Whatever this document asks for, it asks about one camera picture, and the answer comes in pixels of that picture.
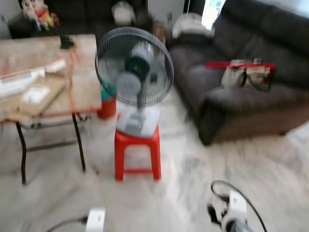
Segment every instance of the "table leg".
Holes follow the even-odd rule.
[[[22,146],[22,150],[23,150],[23,156],[22,156],[22,159],[21,159],[21,178],[22,178],[23,185],[25,185],[26,184],[26,155],[27,155],[27,148],[26,148],[25,138],[24,138],[24,135],[23,135],[23,132],[21,130],[19,122],[16,122],[16,128],[17,128],[17,132],[18,132],[19,139],[20,139],[21,146]]]
[[[85,166],[85,160],[84,160],[84,152],[83,152],[82,140],[81,140],[81,136],[80,136],[80,134],[79,134],[79,129],[78,129],[77,121],[76,121],[76,115],[75,115],[74,113],[72,114],[72,119],[73,119],[75,131],[76,131],[76,136],[77,136],[77,142],[78,142],[79,152],[80,152],[80,155],[81,155],[81,162],[82,162],[83,172],[86,172],[86,166]]]

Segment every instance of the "table top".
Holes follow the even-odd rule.
[[[69,50],[60,49],[59,37],[0,41],[0,79],[6,74],[45,66],[61,58],[66,61],[63,74],[68,87],[40,117],[94,112],[101,107],[100,84],[94,65],[96,38],[94,35],[71,38],[75,47]],[[9,100],[0,100],[0,105]]]

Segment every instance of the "sofa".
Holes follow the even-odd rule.
[[[131,25],[152,32],[153,20],[147,14],[145,0],[127,0],[134,7],[136,22]],[[111,7],[115,0],[45,0],[51,13],[56,13],[60,26],[48,31],[37,30],[33,22],[20,14],[9,22],[13,39],[59,36],[75,34],[95,34],[100,40],[108,31],[117,28]]]
[[[175,83],[201,141],[284,135],[309,120],[309,19],[257,0],[226,0],[215,36],[182,34],[168,43]],[[276,64],[271,90],[223,88],[224,70],[207,61]]]

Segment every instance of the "power plug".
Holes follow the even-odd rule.
[[[105,208],[93,208],[90,210],[85,232],[103,232],[105,221]]]

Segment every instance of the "standing fan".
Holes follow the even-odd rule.
[[[148,32],[118,28],[99,42],[95,66],[106,91],[118,101],[134,106],[121,114],[117,130],[151,138],[160,111],[146,106],[161,101],[173,83],[173,64],[167,49]]]

